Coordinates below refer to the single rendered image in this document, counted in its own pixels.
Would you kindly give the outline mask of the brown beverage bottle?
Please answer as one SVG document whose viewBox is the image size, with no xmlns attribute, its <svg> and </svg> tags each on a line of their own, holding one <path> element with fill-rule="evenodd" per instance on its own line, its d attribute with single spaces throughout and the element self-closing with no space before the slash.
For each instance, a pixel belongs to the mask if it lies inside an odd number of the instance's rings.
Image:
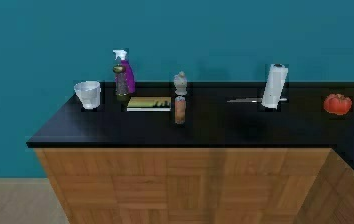
<svg viewBox="0 0 354 224">
<path fill-rule="evenodd" d="M 183 96 L 175 98 L 175 123 L 183 124 L 185 122 L 186 101 Z"/>
</svg>

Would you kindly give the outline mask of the green and yellow book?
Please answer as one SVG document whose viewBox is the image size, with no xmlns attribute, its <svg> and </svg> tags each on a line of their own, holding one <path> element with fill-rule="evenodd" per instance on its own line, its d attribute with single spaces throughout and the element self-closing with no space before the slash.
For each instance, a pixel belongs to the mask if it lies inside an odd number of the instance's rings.
<svg viewBox="0 0 354 224">
<path fill-rule="evenodd" d="M 128 112 L 169 112 L 170 97 L 132 97 L 127 105 Z"/>
</svg>

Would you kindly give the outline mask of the purple spray bottle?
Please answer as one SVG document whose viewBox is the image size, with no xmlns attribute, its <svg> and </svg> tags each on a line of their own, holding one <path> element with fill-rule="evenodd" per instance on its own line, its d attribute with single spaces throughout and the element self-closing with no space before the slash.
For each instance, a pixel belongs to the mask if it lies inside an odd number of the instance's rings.
<svg viewBox="0 0 354 224">
<path fill-rule="evenodd" d="M 126 68 L 126 79 L 128 84 L 129 93 L 132 94 L 135 92 L 135 78 L 133 70 L 130 66 L 129 59 L 128 59 L 128 52 L 125 49 L 115 49 L 113 51 L 115 54 L 115 58 L 120 59 L 121 65 Z"/>
</svg>

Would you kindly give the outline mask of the wooden counter with black top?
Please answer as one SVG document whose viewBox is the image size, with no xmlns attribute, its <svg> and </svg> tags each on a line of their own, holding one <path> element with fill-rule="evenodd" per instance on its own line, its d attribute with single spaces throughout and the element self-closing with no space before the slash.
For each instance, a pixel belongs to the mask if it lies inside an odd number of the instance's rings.
<svg viewBox="0 0 354 224">
<path fill-rule="evenodd" d="M 70 224 L 354 224 L 354 83 L 291 83 L 276 111 L 259 83 L 193 83 L 186 119 L 128 112 L 105 84 L 69 99 L 28 141 Z M 349 97 L 345 115 L 324 110 Z"/>
</svg>

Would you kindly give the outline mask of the dark pepper grinder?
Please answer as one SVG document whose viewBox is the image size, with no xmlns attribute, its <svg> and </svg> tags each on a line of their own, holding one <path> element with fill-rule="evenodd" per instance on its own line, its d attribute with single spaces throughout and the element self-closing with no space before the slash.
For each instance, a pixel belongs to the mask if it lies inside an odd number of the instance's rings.
<svg viewBox="0 0 354 224">
<path fill-rule="evenodd" d="M 116 95 L 118 97 L 124 97 L 129 94 L 129 88 L 126 78 L 126 67 L 118 64 L 113 67 L 116 81 Z"/>
</svg>

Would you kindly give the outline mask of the silver knife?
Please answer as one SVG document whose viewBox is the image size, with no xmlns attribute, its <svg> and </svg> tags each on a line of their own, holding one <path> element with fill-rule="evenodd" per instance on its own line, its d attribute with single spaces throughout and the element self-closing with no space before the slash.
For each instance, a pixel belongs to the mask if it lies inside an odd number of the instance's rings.
<svg viewBox="0 0 354 224">
<path fill-rule="evenodd" d="M 287 98 L 280 98 L 279 102 L 288 101 Z M 262 98 L 242 98 L 242 99 L 231 99 L 227 101 L 228 103 L 261 103 Z"/>
</svg>

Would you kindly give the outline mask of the clear glass cup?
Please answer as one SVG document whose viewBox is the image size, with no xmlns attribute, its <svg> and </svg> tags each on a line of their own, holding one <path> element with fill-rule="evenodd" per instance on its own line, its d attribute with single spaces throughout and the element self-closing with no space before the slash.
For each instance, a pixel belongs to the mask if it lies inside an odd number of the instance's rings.
<svg viewBox="0 0 354 224">
<path fill-rule="evenodd" d="M 101 86 L 98 81 L 77 83 L 74 91 L 84 109 L 92 110 L 100 105 Z"/>
</svg>

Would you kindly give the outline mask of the white paper towel roll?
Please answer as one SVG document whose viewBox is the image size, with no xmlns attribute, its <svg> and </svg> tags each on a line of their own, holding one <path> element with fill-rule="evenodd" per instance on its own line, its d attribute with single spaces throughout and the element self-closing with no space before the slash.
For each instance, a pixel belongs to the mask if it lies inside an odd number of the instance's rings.
<svg viewBox="0 0 354 224">
<path fill-rule="evenodd" d="M 276 109 L 281 101 L 281 94 L 286 82 L 288 68 L 282 64 L 272 64 L 262 96 L 261 104 L 270 109 Z"/>
</svg>

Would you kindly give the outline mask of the red tomato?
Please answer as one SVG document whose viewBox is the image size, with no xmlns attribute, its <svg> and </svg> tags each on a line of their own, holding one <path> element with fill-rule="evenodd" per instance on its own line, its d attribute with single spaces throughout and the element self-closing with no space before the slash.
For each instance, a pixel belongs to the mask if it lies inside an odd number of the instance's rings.
<svg viewBox="0 0 354 224">
<path fill-rule="evenodd" d="M 324 110 L 335 115 L 345 115 L 352 107 L 352 100 L 342 94 L 330 94 L 324 100 Z"/>
</svg>

